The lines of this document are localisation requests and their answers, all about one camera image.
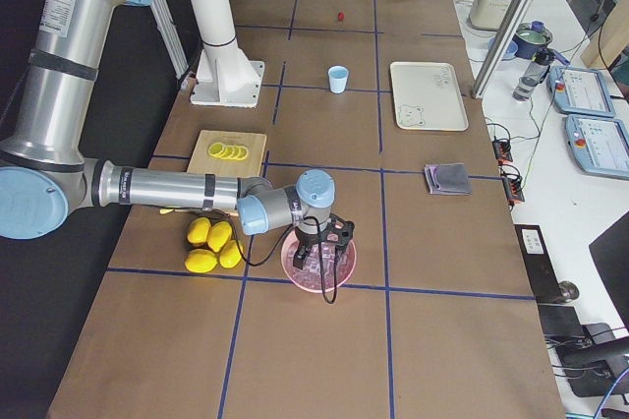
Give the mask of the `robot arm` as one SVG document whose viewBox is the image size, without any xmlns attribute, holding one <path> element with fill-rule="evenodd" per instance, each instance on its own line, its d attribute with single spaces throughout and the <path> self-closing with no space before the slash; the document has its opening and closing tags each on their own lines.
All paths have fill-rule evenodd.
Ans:
<svg viewBox="0 0 629 419">
<path fill-rule="evenodd" d="M 74 210 L 110 204 L 235 212 L 247 235 L 294 234 L 300 267 L 332 242 L 343 252 L 352 228 L 333 212 L 335 185 L 321 170 L 275 189 L 258 176 L 223 177 L 117 166 L 84 158 L 79 141 L 112 14 L 140 0 L 45 0 L 29 56 L 14 134 L 1 144 L 1 233 L 34 239 Z"/>
</svg>

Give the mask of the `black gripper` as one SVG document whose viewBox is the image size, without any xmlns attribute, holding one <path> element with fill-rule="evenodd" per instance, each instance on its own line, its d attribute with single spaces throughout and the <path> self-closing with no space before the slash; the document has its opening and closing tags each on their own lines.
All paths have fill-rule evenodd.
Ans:
<svg viewBox="0 0 629 419">
<path fill-rule="evenodd" d="M 322 264 L 322 243 L 325 241 L 328 220 L 320 221 L 316 217 L 305 217 L 295 228 L 298 247 L 293 255 L 292 266 L 302 269 L 311 255 L 313 246 L 317 246 L 315 259 Z"/>
</svg>

